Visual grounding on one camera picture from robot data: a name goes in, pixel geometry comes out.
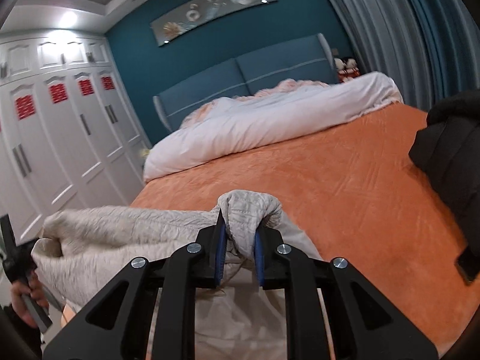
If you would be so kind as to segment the floral wall painting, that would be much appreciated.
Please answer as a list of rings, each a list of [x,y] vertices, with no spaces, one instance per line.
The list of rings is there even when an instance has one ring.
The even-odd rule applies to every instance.
[[[150,24],[159,47],[223,16],[278,0],[191,0]]]

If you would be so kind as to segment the grey blue curtain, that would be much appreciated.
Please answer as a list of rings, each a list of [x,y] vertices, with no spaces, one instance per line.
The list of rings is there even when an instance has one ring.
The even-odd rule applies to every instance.
[[[479,87],[479,25],[461,0],[329,0],[357,63],[397,84],[406,104]]]

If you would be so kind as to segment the orange bed sheet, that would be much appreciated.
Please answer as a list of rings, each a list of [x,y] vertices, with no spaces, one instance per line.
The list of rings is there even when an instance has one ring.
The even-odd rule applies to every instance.
[[[349,124],[149,182],[136,207],[208,211],[234,189],[271,194],[320,256],[342,256],[446,353],[479,306],[456,269],[466,243],[408,152],[426,114],[393,104]]]

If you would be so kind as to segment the black garment on bed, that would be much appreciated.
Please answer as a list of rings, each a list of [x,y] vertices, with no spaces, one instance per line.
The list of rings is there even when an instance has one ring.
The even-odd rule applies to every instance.
[[[453,213],[467,246],[456,260],[469,283],[479,276],[479,90],[433,106],[408,153]]]

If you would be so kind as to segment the white wardrobe with red stickers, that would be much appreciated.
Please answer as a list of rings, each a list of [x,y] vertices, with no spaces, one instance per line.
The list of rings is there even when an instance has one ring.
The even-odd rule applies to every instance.
[[[1,38],[1,213],[18,242],[56,211],[131,203],[149,144],[105,37]]]

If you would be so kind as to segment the blue upholstered headboard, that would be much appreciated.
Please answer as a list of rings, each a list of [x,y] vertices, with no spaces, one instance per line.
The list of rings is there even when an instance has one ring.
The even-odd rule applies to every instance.
[[[221,97],[249,96],[285,79],[338,83],[335,60],[323,34],[284,41],[199,72],[153,97],[169,133],[203,104]]]

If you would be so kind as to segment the plush toy beside bed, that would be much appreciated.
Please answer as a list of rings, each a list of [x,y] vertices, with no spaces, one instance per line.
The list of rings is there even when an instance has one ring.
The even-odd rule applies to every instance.
[[[360,76],[360,70],[354,58],[335,58],[334,63],[340,82],[353,80]]]

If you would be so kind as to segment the cream white quilted coat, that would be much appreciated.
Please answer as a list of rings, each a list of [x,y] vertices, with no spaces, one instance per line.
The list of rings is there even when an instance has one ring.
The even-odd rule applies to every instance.
[[[264,224],[311,258],[308,235],[292,223],[280,201],[267,193],[233,190],[210,211],[159,211],[104,206],[60,211],[48,217],[32,250],[41,280],[75,311],[133,258],[167,258],[194,242],[202,228],[226,222],[224,275],[215,290],[199,290],[195,306],[198,359],[284,359],[285,295],[263,291],[254,274],[254,236]]]

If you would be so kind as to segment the pale pink duvet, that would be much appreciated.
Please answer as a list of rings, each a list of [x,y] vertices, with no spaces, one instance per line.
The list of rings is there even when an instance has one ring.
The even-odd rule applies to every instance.
[[[351,122],[403,98],[390,77],[371,72],[329,87],[303,86],[263,100],[236,102],[178,129],[146,157],[145,182],[216,158],[287,141]]]

